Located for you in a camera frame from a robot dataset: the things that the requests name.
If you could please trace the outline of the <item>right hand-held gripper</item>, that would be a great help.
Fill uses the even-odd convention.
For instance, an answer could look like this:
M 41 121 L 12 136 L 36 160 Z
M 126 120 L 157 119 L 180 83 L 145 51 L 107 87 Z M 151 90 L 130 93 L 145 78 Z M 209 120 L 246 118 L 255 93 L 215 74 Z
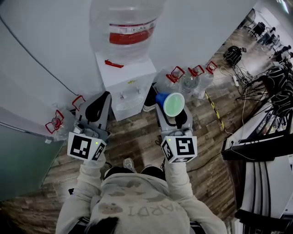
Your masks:
M 161 149 L 166 161 L 170 164 L 187 163 L 197 157 L 197 137 L 193 135 L 193 117 L 184 107 L 170 123 L 163 109 L 156 104 L 156 117 L 161 128 Z

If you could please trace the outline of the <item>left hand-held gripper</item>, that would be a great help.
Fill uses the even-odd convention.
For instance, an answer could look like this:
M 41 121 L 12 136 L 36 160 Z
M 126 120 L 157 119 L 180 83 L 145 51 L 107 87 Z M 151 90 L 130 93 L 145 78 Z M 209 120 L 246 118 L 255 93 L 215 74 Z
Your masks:
M 67 155 L 83 161 L 97 161 L 104 153 L 110 132 L 106 131 L 111 107 L 111 94 L 101 93 L 93 102 L 86 100 L 76 111 L 72 132 L 68 134 Z

